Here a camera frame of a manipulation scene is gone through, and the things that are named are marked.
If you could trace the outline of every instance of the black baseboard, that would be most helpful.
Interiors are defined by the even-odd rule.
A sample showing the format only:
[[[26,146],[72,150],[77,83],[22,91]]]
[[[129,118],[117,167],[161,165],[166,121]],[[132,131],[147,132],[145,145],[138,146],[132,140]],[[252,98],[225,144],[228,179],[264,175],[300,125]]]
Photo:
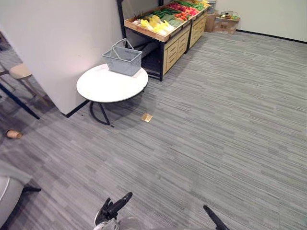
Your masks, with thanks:
[[[89,102],[89,100],[86,100],[86,101],[82,102],[80,105],[78,105],[76,108],[74,108],[72,111],[70,111],[69,113],[67,113],[67,114],[62,113],[62,114],[64,116],[66,116],[67,118],[69,118],[74,113],[76,113],[79,109],[81,109],[83,106],[85,106],[88,102]]]
[[[270,35],[270,34],[262,34],[262,33],[246,31],[246,30],[236,30],[236,31],[243,32],[243,33],[248,33],[248,34],[254,34],[254,35],[262,35],[262,36],[267,36],[267,37],[274,37],[274,38],[279,38],[279,39],[288,40],[288,41],[292,41],[292,42],[299,42],[299,43],[307,44],[307,42],[304,42],[304,41],[299,41],[299,40],[295,40],[295,39],[291,39],[291,38],[286,38],[286,37],[279,37],[279,36]]]

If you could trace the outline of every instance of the small cardboard piece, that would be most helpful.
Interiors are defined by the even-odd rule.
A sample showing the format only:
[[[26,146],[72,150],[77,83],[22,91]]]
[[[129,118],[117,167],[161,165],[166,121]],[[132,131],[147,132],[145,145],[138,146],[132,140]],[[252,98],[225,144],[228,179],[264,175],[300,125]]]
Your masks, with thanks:
[[[149,113],[144,113],[143,116],[141,117],[141,120],[150,122],[153,116],[151,116]]]

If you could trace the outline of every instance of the gray shopping basket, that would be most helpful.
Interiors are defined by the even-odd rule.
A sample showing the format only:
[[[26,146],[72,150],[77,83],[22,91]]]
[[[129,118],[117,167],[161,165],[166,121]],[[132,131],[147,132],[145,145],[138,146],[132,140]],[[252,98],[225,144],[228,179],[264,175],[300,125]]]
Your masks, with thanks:
[[[141,68],[142,51],[135,50],[126,38],[116,42],[111,50],[102,56],[109,70],[113,72],[133,76]]]

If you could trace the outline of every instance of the white wall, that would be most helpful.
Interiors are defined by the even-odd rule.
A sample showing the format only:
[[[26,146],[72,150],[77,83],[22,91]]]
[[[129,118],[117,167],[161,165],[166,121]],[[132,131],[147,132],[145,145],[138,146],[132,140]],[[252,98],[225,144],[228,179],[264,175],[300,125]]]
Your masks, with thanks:
[[[1,0],[0,29],[64,114],[84,101],[80,75],[121,39],[115,0]]]
[[[217,0],[216,9],[238,12],[238,29],[307,42],[307,0]]]

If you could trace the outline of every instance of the table top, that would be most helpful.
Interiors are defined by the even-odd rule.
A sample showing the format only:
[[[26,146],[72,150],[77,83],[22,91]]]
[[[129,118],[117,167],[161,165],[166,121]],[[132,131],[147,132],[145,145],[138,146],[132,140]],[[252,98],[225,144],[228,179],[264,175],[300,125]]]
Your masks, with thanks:
[[[140,93],[148,83],[141,68],[133,76],[109,71],[107,64],[86,71],[77,82],[78,93],[93,102],[119,102]]]

